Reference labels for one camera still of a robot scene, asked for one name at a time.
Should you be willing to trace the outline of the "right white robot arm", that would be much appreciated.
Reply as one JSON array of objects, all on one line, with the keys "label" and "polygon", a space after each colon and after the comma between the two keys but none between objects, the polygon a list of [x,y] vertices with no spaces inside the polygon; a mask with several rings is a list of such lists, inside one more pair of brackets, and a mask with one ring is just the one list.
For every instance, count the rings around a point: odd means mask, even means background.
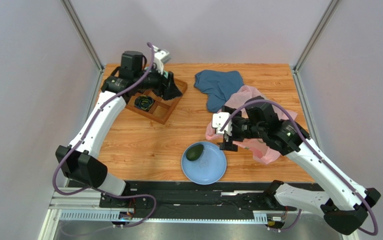
[{"label": "right white robot arm", "polygon": [[342,235],[361,231],[370,218],[373,224],[370,235],[376,236],[379,226],[373,207],[381,193],[352,180],[290,114],[280,119],[276,109],[281,106],[263,97],[254,97],[238,108],[223,106],[211,120],[215,133],[223,138],[219,148],[235,152],[238,149],[235,142],[262,140],[271,150],[299,165],[321,187],[320,191],[312,191],[275,180],[262,193],[266,202],[318,215]]}]

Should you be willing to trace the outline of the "blue plate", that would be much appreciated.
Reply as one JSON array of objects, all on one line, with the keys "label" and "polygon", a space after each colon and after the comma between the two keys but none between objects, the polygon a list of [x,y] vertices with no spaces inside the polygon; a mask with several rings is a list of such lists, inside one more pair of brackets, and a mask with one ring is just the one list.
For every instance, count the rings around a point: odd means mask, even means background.
[{"label": "blue plate", "polygon": [[[204,151],[196,161],[186,159],[186,150],[196,144],[203,144]],[[199,185],[211,185],[218,182],[227,170],[227,157],[219,147],[211,142],[200,141],[191,144],[181,156],[181,169],[184,175]]]}]

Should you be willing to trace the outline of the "blue cloth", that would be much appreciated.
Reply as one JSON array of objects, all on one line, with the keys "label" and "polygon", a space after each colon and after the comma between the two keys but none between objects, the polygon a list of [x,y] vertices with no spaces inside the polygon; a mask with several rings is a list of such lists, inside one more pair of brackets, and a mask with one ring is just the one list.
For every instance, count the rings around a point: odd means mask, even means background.
[{"label": "blue cloth", "polygon": [[236,70],[202,70],[194,78],[194,87],[207,95],[206,109],[211,113],[217,113],[244,85],[241,74]]}]

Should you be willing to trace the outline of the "green fake avocado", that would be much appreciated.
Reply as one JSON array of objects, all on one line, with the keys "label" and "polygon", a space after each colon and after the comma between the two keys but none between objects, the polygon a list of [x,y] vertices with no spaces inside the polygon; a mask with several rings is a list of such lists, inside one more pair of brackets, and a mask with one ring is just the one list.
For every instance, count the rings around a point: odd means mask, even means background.
[{"label": "green fake avocado", "polygon": [[197,161],[203,154],[204,149],[205,147],[203,144],[194,144],[185,151],[185,157],[188,161]]}]

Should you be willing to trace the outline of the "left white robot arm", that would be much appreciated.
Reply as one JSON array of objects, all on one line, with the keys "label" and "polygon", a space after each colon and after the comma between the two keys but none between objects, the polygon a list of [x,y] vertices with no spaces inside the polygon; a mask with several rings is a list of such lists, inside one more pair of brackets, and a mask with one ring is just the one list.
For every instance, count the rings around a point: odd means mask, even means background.
[{"label": "left white robot arm", "polygon": [[67,146],[57,148],[55,172],[62,172],[64,177],[85,188],[119,199],[121,206],[129,204],[131,185],[109,173],[98,156],[115,119],[136,93],[150,90],[165,101],[183,95],[175,84],[173,72],[164,70],[170,59],[167,50],[155,46],[150,58],[138,51],[125,51],[120,66],[103,82],[84,126]]}]

